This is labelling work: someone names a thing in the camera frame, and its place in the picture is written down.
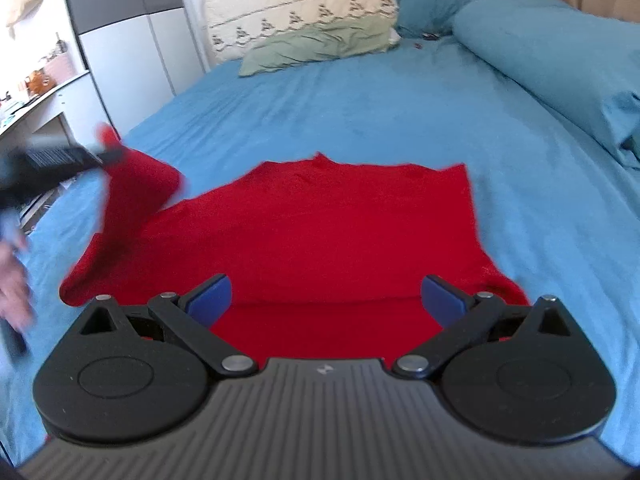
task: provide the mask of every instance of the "logo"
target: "logo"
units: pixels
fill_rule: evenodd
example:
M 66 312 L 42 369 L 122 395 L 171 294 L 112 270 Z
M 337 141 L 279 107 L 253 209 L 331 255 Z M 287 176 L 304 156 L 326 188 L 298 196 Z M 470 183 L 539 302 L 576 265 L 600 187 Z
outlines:
M 334 367 L 332 367 L 331 365 L 326 365 L 325 364 L 325 365 L 322 365 L 322 366 L 319 366 L 318 368 L 316 368 L 316 371 L 319 374 L 327 375 L 327 374 L 330 374 L 331 372 L 334 371 Z

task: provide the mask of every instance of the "blue bedsheet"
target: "blue bedsheet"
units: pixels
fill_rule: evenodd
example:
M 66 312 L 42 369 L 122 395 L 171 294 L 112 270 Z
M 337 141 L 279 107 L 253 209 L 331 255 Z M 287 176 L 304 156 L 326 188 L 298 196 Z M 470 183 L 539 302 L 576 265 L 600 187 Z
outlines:
M 616 378 L 602 439 L 640 463 L 640 172 L 453 38 L 251 78 L 238 67 L 216 68 L 127 143 L 179 168 L 190 196 L 263 160 L 317 151 L 339 162 L 464 162 L 486 250 L 531 299 L 562 297 Z M 102 184 L 82 178 L 31 235 L 32 356 L 0 400 L 0 438 L 17 462 L 44 437 L 31 381 L 79 312 L 58 286 L 96 228 Z

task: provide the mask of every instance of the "white wardrobe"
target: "white wardrobe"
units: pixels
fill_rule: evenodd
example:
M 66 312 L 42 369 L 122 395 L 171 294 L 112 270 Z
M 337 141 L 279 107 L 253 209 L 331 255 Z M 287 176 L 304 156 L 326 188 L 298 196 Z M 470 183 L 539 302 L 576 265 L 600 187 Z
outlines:
M 205 72 L 183 0 L 66 0 L 85 61 L 121 136 Z

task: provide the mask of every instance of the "human hand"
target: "human hand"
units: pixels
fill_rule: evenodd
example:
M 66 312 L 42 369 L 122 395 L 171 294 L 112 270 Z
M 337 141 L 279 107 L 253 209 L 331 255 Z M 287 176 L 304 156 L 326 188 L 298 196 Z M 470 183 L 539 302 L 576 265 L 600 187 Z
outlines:
M 20 234 L 19 249 L 26 249 L 26 240 Z M 33 322 L 29 303 L 30 292 L 24 266 L 15 257 L 14 247 L 0 240 L 0 318 L 6 319 L 18 332 L 23 332 Z

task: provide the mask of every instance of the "blue gripper pad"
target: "blue gripper pad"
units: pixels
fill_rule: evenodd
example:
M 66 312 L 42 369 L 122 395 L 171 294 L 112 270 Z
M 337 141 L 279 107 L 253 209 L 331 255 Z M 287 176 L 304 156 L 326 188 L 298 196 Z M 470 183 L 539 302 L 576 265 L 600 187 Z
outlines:
M 231 306 L 231 280 L 223 276 L 206 283 L 186 304 L 186 313 L 206 328 L 213 325 Z
M 466 303 L 436 280 L 427 276 L 420 286 L 422 306 L 443 328 L 454 324 L 466 314 Z

